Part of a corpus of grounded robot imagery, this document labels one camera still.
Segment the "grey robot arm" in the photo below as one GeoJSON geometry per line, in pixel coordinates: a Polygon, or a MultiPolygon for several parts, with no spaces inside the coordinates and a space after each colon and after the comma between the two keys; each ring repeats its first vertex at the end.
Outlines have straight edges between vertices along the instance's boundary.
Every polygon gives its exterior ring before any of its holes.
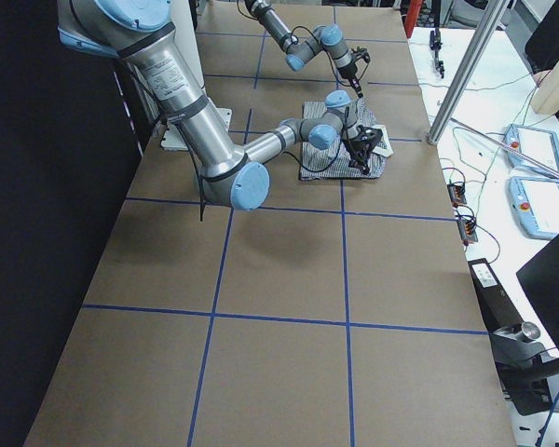
{"type": "Polygon", "coordinates": [[[289,29],[267,1],[245,1],[244,4],[251,18],[266,29],[285,53],[285,61],[294,72],[302,70],[324,52],[334,65],[332,73],[336,81],[342,86],[348,82],[357,97],[363,97],[357,62],[363,60],[369,64],[370,55],[364,47],[350,48],[337,24],[321,25],[313,31],[307,29],[309,37],[302,40],[295,34],[296,27],[289,29]]]}
{"type": "Polygon", "coordinates": [[[325,150],[340,140],[349,166],[369,173],[369,156],[381,135],[361,124],[358,104],[344,90],[326,97],[321,117],[287,119],[258,139],[236,145],[175,43],[169,1],[60,1],[57,7],[66,47],[140,71],[162,114],[194,153],[202,205],[260,207],[270,185],[265,163],[298,142],[325,150]]]}

